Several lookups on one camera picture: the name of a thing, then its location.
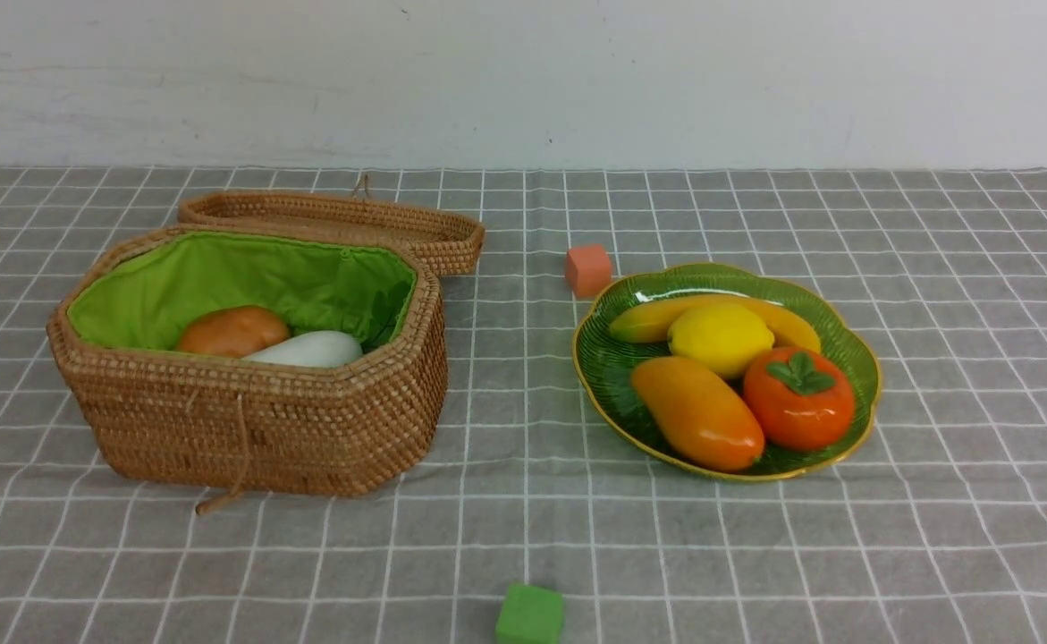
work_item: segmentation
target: basket handle strap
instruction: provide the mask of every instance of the basket handle strap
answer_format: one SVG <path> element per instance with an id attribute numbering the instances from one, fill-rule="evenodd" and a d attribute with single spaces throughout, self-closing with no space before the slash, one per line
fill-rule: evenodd
<path id="1" fill-rule="evenodd" d="M 231 501 L 237 501 L 244 494 L 241 485 L 245 482 L 245 476 L 248 475 L 249 461 L 252 461 L 252 453 L 249 452 L 249 436 L 248 427 L 245 427 L 245 407 L 242 404 L 242 395 L 237 395 L 237 429 L 241 434 L 241 469 L 237 472 L 237 479 L 233 480 L 232 486 L 229 486 L 229 491 L 226 493 L 218 494 L 213 498 L 207 498 L 198 503 L 195 512 L 198 514 L 206 514 L 213 510 L 221 508 L 221 506 L 228 505 Z"/>
<path id="2" fill-rule="evenodd" d="M 349 195 L 349 199 L 356 199 L 356 194 L 360 192 L 360 188 L 364 190 L 364 200 L 372 199 L 372 191 L 369 191 L 369 173 L 360 173 L 360 178 L 356 180 L 356 186 L 352 188 L 352 195 Z"/>

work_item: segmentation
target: gray tablecloth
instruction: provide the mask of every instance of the gray tablecloth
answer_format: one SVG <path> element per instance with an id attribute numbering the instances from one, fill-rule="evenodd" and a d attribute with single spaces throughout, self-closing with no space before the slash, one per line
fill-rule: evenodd
<path id="1" fill-rule="evenodd" d="M 373 173 L 482 217 L 445 281 L 424 463 L 363 499 L 138 485 L 97 457 L 48 311 L 98 252 L 220 187 L 356 171 L 0 169 L 0 644 L 478 643 L 562 592 L 563 643 L 1047 644 L 1047 172 Z M 809 286 L 883 361 L 873 438 L 797 481 L 648 461 L 569 358 L 567 245 Z"/>

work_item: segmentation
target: toy fruit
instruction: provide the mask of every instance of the toy fruit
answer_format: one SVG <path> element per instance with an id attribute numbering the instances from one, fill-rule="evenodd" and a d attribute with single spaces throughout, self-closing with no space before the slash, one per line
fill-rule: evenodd
<path id="1" fill-rule="evenodd" d="M 765 438 L 755 416 L 700 362 L 678 355 L 647 359 L 630 372 L 630 386 L 666 443 L 694 464 L 738 472 L 761 457 Z"/>
<path id="2" fill-rule="evenodd" d="M 262 306 L 214 310 L 193 319 L 182 331 L 175 351 L 225 358 L 245 358 L 262 348 L 289 339 L 289 326 Z"/>
<path id="3" fill-rule="evenodd" d="M 734 302 L 695 306 L 666 331 L 670 353 L 697 359 L 723 379 L 740 378 L 752 359 L 774 346 L 761 317 Z"/>
<path id="4" fill-rule="evenodd" d="M 796 451 L 842 440 L 853 421 L 853 387 L 825 356 L 780 347 L 757 356 L 744 373 L 741 396 L 773 445 Z"/>
<path id="5" fill-rule="evenodd" d="M 774 333 L 777 347 L 808 348 L 821 352 L 818 331 L 797 313 L 784 306 L 757 297 L 735 296 L 727 293 L 708 293 L 699 296 L 659 298 L 624 310 L 609 324 L 608 333 L 612 338 L 626 342 L 661 342 L 666 339 L 666 331 L 674 320 L 687 310 L 697 306 L 733 302 L 752 310 L 765 321 Z"/>

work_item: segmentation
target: green plate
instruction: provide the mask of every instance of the green plate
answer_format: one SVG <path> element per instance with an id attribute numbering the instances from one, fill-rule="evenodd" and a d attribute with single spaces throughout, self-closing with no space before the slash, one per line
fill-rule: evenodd
<path id="1" fill-rule="evenodd" d="M 821 335 L 822 354 L 832 359 L 853 385 L 857 413 L 845 438 L 808 453 L 767 445 L 752 468 L 734 474 L 689 463 L 666 443 L 645 404 L 630 386 L 630 371 L 643 359 L 669 355 L 669 348 L 666 342 L 639 346 L 619 341 L 609 337 L 606 327 L 624 310 L 641 303 L 711 292 L 765 298 L 785 306 L 812 325 Z M 596 298 L 575 330 L 572 356 L 575 371 L 594 407 L 634 447 L 687 471 L 736 482 L 788 480 L 849 457 L 872 432 L 882 388 L 877 358 L 866 342 L 845 326 L 841 314 L 817 294 L 789 282 L 759 277 L 738 268 L 706 262 L 676 266 L 659 273 L 630 274 L 612 283 Z"/>

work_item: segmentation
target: basket lid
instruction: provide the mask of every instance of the basket lid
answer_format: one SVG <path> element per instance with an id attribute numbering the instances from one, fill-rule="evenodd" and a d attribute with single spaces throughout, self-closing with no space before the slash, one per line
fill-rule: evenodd
<path id="1" fill-rule="evenodd" d="M 351 243 L 400 244 L 436 274 L 472 273 L 486 236 L 483 224 L 458 213 L 373 199 L 367 175 L 347 197 L 286 191 L 206 194 L 182 201 L 177 221 L 238 229 L 271 223 L 302 232 L 335 228 Z"/>

